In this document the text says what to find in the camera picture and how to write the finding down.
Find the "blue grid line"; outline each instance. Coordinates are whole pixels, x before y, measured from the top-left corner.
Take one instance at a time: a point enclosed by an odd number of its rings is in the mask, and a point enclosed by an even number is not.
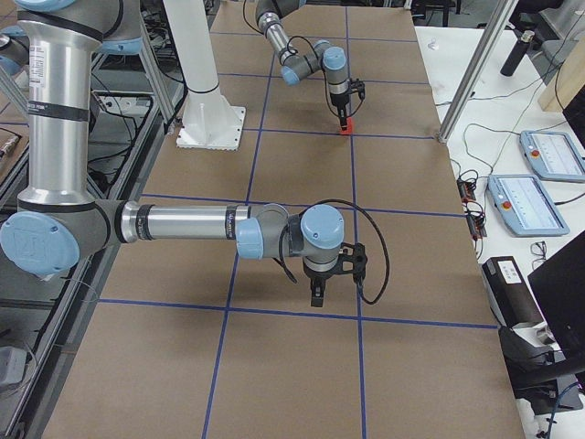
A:
[[[498,329],[497,325],[489,325],[482,323],[435,322],[431,320],[411,320],[405,318],[386,318],[368,316],[361,317],[361,320],[365,322],[396,323],[400,325],[416,325],[423,327],[465,327],[470,329]]]
[[[233,73],[233,72],[219,72],[218,76],[236,76],[241,78],[280,78],[281,75],[260,75],[258,73]],[[323,78],[316,78],[310,76],[304,80],[323,80]],[[428,82],[412,81],[412,80],[362,80],[365,83],[372,82],[376,84],[400,84],[400,85],[430,85]]]
[[[229,309],[232,313],[245,314],[261,314],[263,316],[291,316],[291,317],[310,317],[310,318],[326,318],[333,320],[357,320],[356,316],[344,316],[341,314],[321,314],[321,313],[305,313],[297,311],[281,311],[278,309],[257,309],[257,308],[234,308]]]
[[[264,95],[264,104],[262,105],[262,115],[260,117],[260,127],[258,132],[258,138],[256,139],[256,149],[254,150],[254,158],[252,161],[252,170],[250,172],[250,182],[248,184],[248,192],[246,193],[246,202],[250,200],[250,193],[252,191],[252,184],[254,182],[254,172],[256,170],[256,164],[258,161],[258,152],[260,151],[260,142],[262,138],[262,127],[264,126],[264,117],[266,117],[266,107],[268,106],[268,97],[270,96],[271,90],[271,76],[272,70],[274,69],[274,54],[272,54],[271,58],[271,71],[270,77],[268,78],[268,82],[266,84],[266,94]]]
[[[347,44],[347,73],[351,78],[351,57],[349,56],[349,16],[345,7],[346,16],[346,44]],[[349,113],[352,113],[352,102],[349,101]],[[351,157],[351,189],[352,201],[357,204],[357,179],[356,179],[356,151],[354,148],[354,134],[349,135],[349,151]],[[354,215],[354,242],[358,242],[359,232],[357,229],[357,211]],[[357,358],[359,362],[359,401],[360,401],[360,422],[362,427],[362,439],[367,439],[367,407],[366,407],[366,371],[364,364],[364,334],[362,327],[362,304],[361,297],[357,293],[356,286],[356,311],[357,311]]]
[[[216,203],[245,203],[246,202],[246,201],[241,200],[241,199],[188,197],[185,195],[142,194],[142,197],[167,198],[167,199],[188,199],[191,201],[209,201],[209,202],[216,202]]]
[[[111,305],[137,305],[137,306],[152,306],[160,308],[187,308],[199,309],[204,311],[230,311],[230,313],[243,314],[259,314],[267,316],[291,316],[291,317],[306,317],[306,318],[324,318],[332,320],[362,320],[365,322],[375,323],[389,323],[396,325],[413,325],[423,327],[461,327],[468,329],[497,329],[497,325],[489,325],[483,323],[464,323],[464,322],[442,322],[438,320],[415,320],[408,318],[392,318],[392,317],[369,317],[369,316],[346,316],[343,314],[327,314],[327,313],[307,313],[303,311],[282,311],[278,309],[260,309],[260,308],[246,308],[234,306],[218,306],[218,305],[196,305],[196,304],[181,304],[172,302],[156,302],[148,300],[131,300],[131,299],[115,299],[115,298],[101,298],[100,303]]]
[[[263,133],[283,133],[283,134],[309,134],[309,135],[335,135],[339,133],[323,133],[319,131],[297,131],[297,130],[273,130],[269,128],[261,128]],[[403,135],[403,134],[352,134],[354,137],[376,137],[383,139],[414,139],[414,140],[433,140],[431,135]]]
[[[252,201],[252,200],[244,200],[244,199],[229,199],[229,198],[206,198],[206,197],[189,197],[184,195],[164,195],[164,194],[142,194],[144,198],[166,198],[166,199],[187,199],[193,201],[209,201],[209,202],[218,202],[218,203],[236,203],[236,204],[246,204],[246,205],[264,205],[264,204],[280,204],[281,206],[288,207],[288,208],[310,208],[312,204],[293,204],[293,203],[284,203],[284,202],[277,202],[277,201]],[[340,206],[337,209],[341,210],[352,210],[352,208]],[[425,212],[425,211],[418,211],[418,210],[399,210],[399,209],[376,209],[376,208],[363,208],[365,211],[368,212],[376,212],[376,213],[394,213],[399,215],[421,215],[421,216],[428,216],[428,217],[447,217],[447,218],[465,218],[463,213],[447,213],[447,212]]]
[[[274,65],[274,55],[272,54],[271,75],[272,75],[272,66],[273,65]],[[264,116],[266,114],[266,106],[268,104],[268,96],[269,96],[269,93],[270,93],[270,89],[271,89],[271,79],[268,78],[268,82],[266,84],[266,94],[264,95],[264,105],[263,105],[263,108],[262,108],[262,116],[261,116],[261,120],[260,120],[260,128],[264,124]],[[262,137],[262,131],[260,130],[258,132],[258,138],[256,139],[256,149],[254,151],[254,158],[253,158],[253,161],[252,161],[252,168],[251,168],[251,171],[250,171],[250,182],[248,184],[248,192],[246,194],[246,203],[248,203],[248,201],[250,200],[250,192],[251,192],[251,189],[252,189],[252,183],[254,181],[254,172],[256,170],[256,163],[257,163],[257,160],[258,160],[258,152],[260,150],[261,137]],[[207,430],[208,430],[208,427],[209,427],[209,419],[211,417],[211,410],[212,410],[212,406],[213,406],[213,397],[215,395],[215,389],[216,389],[216,385],[217,385],[217,381],[218,381],[219,363],[221,362],[221,354],[223,352],[223,343],[224,343],[224,339],[225,339],[226,328],[228,326],[229,308],[230,308],[230,305],[231,305],[231,297],[233,295],[234,283],[235,283],[235,280],[236,280],[236,272],[238,270],[238,260],[239,260],[239,256],[238,256],[238,253],[236,252],[236,258],[235,258],[233,270],[232,270],[232,273],[231,273],[231,279],[229,281],[228,301],[226,302],[226,311],[225,311],[223,323],[222,323],[222,326],[221,326],[221,336],[219,337],[218,354],[216,356],[216,364],[215,364],[215,368],[213,370],[213,379],[211,381],[211,388],[209,389],[209,397],[208,397],[208,400],[207,400],[207,412],[206,412],[206,416],[205,416],[205,423],[204,423],[204,426],[203,426],[203,432],[201,434],[201,439],[207,439]]]
[[[252,34],[247,32],[223,32],[213,30],[210,31],[209,34],[211,35],[236,35],[236,36],[243,36],[243,37],[263,37],[261,34]],[[345,41],[384,41],[387,43],[418,43],[416,39],[395,39],[395,38],[365,38],[365,37],[319,37],[317,35],[305,35],[305,38],[310,39],[343,39]]]
[[[226,337],[226,329],[228,328],[228,318],[229,318],[229,305],[231,303],[231,296],[233,295],[234,291],[234,282],[236,280],[236,271],[238,270],[238,253],[236,252],[236,256],[234,257],[234,265],[231,270],[231,278],[229,280],[229,292],[228,292],[228,299],[226,300],[226,308],[223,315],[223,321],[221,322],[221,333],[219,335],[219,343],[218,343],[218,352],[216,354],[216,362],[213,367],[213,377],[211,378],[211,386],[209,388],[209,396],[207,398],[207,408],[205,413],[205,422],[203,423],[203,431],[201,432],[201,439],[207,438],[207,430],[209,428],[209,420],[211,419],[211,407],[213,405],[213,397],[216,391],[216,385],[218,384],[218,374],[219,374],[219,363],[221,362],[221,354],[223,352],[223,342]]]
[[[174,304],[169,302],[151,302],[148,300],[128,300],[128,299],[108,299],[100,298],[102,304],[117,304],[117,305],[140,305],[140,306],[154,306],[158,308],[187,308],[187,309],[200,309],[207,311],[225,311],[225,306],[213,306],[213,305],[195,305],[195,304]]]

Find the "robotic arm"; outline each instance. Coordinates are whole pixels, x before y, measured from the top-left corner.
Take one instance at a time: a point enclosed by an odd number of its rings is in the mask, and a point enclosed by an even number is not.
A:
[[[334,274],[351,273],[361,284],[363,246],[343,243],[343,217],[325,204],[290,215],[272,204],[168,208],[95,199],[86,186],[90,56],[100,47],[118,54],[140,50],[139,2],[16,3],[30,38],[29,182],[18,195],[19,211],[0,229],[8,259],[42,277],[119,243],[228,239],[240,257],[274,258],[289,277],[284,257],[302,257],[312,305],[323,305],[325,281]]]
[[[361,80],[349,78],[344,50],[332,46],[329,41],[319,40],[312,45],[312,51],[305,55],[299,54],[299,50],[292,44],[296,37],[289,38],[286,35],[281,19],[303,5],[304,0],[259,0],[256,6],[256,23],[270,41],[282,66],[282,78],[288,85],[298,84],[319,70],[324,72],[329,97],[341,125],[341,134],[351,134],[352,125],[348,112],[350,96],[357,93],[362,102],[366,98],[366,86]]]

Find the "white table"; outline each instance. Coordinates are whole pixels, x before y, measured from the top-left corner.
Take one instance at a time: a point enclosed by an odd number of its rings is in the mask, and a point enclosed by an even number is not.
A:
[[[482,31],[443,27],[417,27],[416,31],[435,103],[449,102],[459,86]],[[505,31],[475,86],[474,98],[507,95],[534,81],[536,82],[507,98],[469,101],[467,103],[447,144],[452,159],[461,164],[463,171],[471,168],[476,169],[480,176],[489,174],[488,166],[465,153],[463,131],[470,123],[478,123],[495,130],[520,133],[523,130],[542,129],[565,121],[561,113],[545,113],[540,110],[537,98],[545,87],[542,81],[538,80],[539,75],[527,57],[522,60],[512,77],[508,78],[499,73],[515,43],[514,33]],[[447,113],[447,109],[448,105],[437,107],[440,119]],[[585,150],[568,123],[555,127],[551,131],[569,133],[582,155],[585,155]],[[481,157],[490,164],[496,162],[501,149],[504,148],[495,164],[495,174],[532,173],[521,153],[517,135],[492,133],[483,128],[471,126],[468,128],[465,138],[472,154]],[[457,165],[453,165],[453,170],[457,175],[459,171]],[[536,259],[536,256],[530,251],[530,245],[533,242],[545,241],[548,248],[547,257],[549,257],[585,229],[585,221],[583,220],[585,218],[585,198],[581,198],[573,203],[558,207],[562,217],[570,227],[569,235],[545,239],[514,237],[505,228],[493,205],[490,206],[491,202],[486,200],[485,186],[486,178],[481,178],[475,190],[475,195],[484,206],[487,217],[486,232],[488,237],[484,239],[484,249],[479,262],[484,262],[493,256],[512,255],[526,279],[532,271],[532,261]],[[580,184],[547,181],[544,182],[544,186],[555,201],[574,198],[585,191],[585,185]],[[523,416],[526,415],[525,410],[520,412]],[[545,421],[546,417],[537,417],[541,429],[548,427],[548,423]],[[558,413],[555,420],[558,423],[553,427],[552,437],[554,439],[582,439],[585,434],[585,411]],[[528,437],[534,438],[534,435],[527,434],[526,438]]]

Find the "light blue joint cap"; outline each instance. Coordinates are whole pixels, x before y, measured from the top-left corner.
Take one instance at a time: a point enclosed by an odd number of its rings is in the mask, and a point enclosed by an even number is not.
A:
[[[143,39],[125,39],[120,41],[104,41],[98,52],[106,55],[138,55],[143,48]]]
[[[10,76],[16,75],[20,71],[20,66],[7,57],[0,56],[0,67]]]
[[[12,38],[27,36],[27,33],[24,30],[22,30],[22,27],[16,25],[5,27],[4,29],[0,30],[0,32]]]
[[[282,78],[284,79],[284,82],[286,82],[286,85],[296,85],[299,82],[301,82],[301,80],[299,80],[298,75],[290,67],[286,66],[282,67],[281,75]]]
[[[236,247],[243,259],[262,259],[264,239],[260,224],[255,218],[243,219],[236,225]]]
[[[71,232],[44,213],[15,213],[0,229],[0,245],[10,261],[38,276],[62,272],[80,260]]]
[[[25,9],[36,12],[54,12],[73,5],[77,0],[15,0],[15,3]]]
[[[323,54],[323,65],[329,70],[341,70],[346,64],[346,53],[342,48],[333,46]]]
[[[304,212],[301,230],[304,238],[314,247],[334,249],[344,240],[344,217],[336,208],[319,204]]]

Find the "black bottle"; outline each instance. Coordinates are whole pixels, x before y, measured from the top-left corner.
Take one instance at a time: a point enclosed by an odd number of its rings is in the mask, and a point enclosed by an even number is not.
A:
[[[522,37],[518,39],[515,43],[510,55],[508,55],[508,59],[505,61],[504,66],[500,70],[504,76],[512,76],[520,64],[522,57],[524,57],[528,51],[528,47],[530,46],[530,41],[532,41],[532,37],[534,36],[534,32],[531,30],[527,30],[522,34]]]

